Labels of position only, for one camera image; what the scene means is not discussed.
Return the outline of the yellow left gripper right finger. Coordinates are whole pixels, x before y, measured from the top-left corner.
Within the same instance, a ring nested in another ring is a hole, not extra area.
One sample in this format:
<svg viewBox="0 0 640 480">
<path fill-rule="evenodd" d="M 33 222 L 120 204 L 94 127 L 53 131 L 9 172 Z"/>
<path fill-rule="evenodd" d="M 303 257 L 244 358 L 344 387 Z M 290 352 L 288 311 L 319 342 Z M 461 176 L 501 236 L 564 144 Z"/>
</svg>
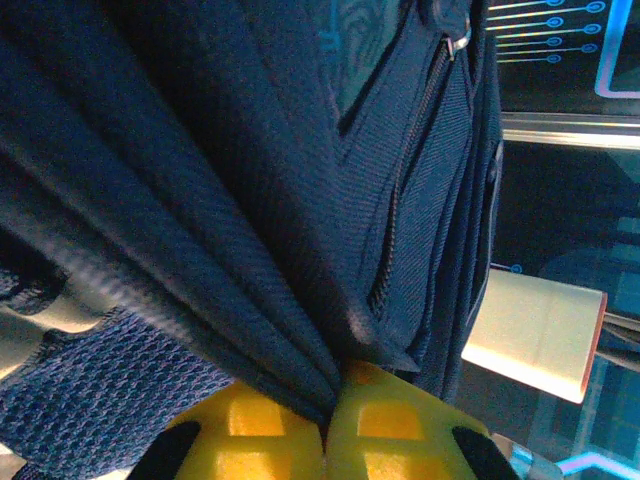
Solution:
<svg viewBox="0 0 640 480">
<path fill-rule="evenodd" d="M 344 365 L 328 479 L 516 479 L 487 427 L 367 362 Z"/>
</svg>

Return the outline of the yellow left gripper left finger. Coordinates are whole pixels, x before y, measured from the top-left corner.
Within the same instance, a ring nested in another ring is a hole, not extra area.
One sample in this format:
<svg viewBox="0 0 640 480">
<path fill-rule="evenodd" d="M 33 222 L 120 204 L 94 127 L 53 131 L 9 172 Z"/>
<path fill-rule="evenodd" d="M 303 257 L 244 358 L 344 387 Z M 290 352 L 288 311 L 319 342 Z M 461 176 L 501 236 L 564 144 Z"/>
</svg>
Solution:
<svg viewBox="0 0 640 480">
<path fill-rule="evenodd" d="M 132 479 L 323 479 L 316 424 L 236 382 L 172 420 Z"/>
</svg>

